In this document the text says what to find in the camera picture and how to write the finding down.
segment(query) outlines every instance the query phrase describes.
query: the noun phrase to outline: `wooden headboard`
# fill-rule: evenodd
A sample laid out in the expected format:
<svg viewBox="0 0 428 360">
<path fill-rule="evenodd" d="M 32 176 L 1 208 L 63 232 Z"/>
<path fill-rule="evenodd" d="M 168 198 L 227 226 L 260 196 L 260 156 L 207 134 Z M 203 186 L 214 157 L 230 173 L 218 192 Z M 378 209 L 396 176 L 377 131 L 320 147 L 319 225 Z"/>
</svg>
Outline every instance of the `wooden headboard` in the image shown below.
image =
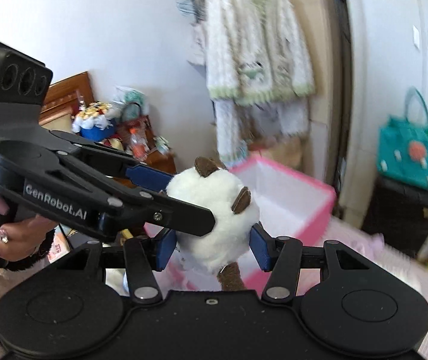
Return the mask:
<svg viewBox="0 0 428 360">
<path fill-rule="evenodd" d="M 89 75 L 86 71 L 49 87 L 41 109 L 39 124 L 43 126 L 60 117 L 77 114 L 79 96 L 84 97 L 86 105 L 94 101 Z"/>
</svg>

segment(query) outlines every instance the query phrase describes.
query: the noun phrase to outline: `white plush toy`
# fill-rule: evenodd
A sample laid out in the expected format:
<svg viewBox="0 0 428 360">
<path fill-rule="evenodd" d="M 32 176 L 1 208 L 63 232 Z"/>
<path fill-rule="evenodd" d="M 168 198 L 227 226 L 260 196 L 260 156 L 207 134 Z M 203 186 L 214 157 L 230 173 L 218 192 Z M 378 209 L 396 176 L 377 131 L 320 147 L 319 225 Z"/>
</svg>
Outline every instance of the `white plush toy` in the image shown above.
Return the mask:
<svg viewBox="0 0 428 360">
<path fill-rule="evenodd" d="M 244 288 L 237 259 L 249 249 L 249 232 L 259 221 L 259 207 L 241 180 L 198 157 L 193 168 L 172 178 L 166 189 L 175 199 L 208 208 L 216 224 L 211 233 L 196 237 L 177 233 L 180 252 L 194 267 L 217 275 L 223 290 Z"/>
</svg>

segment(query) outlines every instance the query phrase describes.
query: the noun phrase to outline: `white wardrobe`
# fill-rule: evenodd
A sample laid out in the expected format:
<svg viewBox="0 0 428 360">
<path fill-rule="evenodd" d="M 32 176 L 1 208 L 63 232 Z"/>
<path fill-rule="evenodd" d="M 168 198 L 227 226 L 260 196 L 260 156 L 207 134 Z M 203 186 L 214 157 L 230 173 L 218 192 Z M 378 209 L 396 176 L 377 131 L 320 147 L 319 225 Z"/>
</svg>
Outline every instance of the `white wardrobe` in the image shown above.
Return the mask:
<svg viewBox="0 0 428 360">
<path fill-rule="evenodd" d="M 428 0 L 347 2 L 354 70 L 340 204 L 346 208 L 346 220 L 359 226 L 376 176 L 379 126 L 389 114 L 402 115 L 404 96 L 412 85 L 421 90 L 428 106 Z M 422 121 L 420 107 L 410 117 Z M 428 254 L 428 245 L 423 254 Z"/>
</svg>

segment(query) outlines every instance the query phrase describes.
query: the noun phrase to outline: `pink storage box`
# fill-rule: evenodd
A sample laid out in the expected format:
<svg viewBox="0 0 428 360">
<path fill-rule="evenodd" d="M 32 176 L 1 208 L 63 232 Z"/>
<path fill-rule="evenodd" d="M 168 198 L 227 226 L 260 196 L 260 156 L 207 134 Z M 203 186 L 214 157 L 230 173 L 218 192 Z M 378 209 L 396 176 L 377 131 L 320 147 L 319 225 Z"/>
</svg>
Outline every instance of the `pink storage box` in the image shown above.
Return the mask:
<svg viewBox="0 0 428 360">
<path fill-rule="evenodd" d="M 335 200 L 332 187 L 263 157 L 251 157 L 231 172 L 251 191 L 260 208 L 260 221 L 272 237 L 287 235 L 307 246 L 314 246 L 322 238 Z M 160 230 L 148 224 L 145 228 L 151 237 Z M 246 287 L 260 293 L 270 274 L 260 270 L 251 251 L 238 263 Z M 163 288 L 163 292 L 221 289 L 216 277 L 185 266 L 177 250 L 164 273 L 169 276 L 165 280 L 169 288 Z"/>
</svg>

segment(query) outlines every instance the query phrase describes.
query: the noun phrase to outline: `ring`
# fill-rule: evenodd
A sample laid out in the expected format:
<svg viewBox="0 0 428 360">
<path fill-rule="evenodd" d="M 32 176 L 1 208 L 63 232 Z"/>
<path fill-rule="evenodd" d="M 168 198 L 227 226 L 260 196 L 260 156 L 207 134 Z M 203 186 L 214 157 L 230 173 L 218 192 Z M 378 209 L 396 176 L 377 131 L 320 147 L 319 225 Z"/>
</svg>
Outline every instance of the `ring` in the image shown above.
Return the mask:
<svg viewBox="0 0 428 360">
<path fill-rule="evenodd" d="M 5 243 L 5 244 L 7 244 L 7 243 L 9 242 L 9 238 L 7 237 L 7 233 L 6 233 L 5 231 L 3 231 L 3 232 L 0 234 L 0 241 L 1 241 L 2 243 Z"/>
</svg>

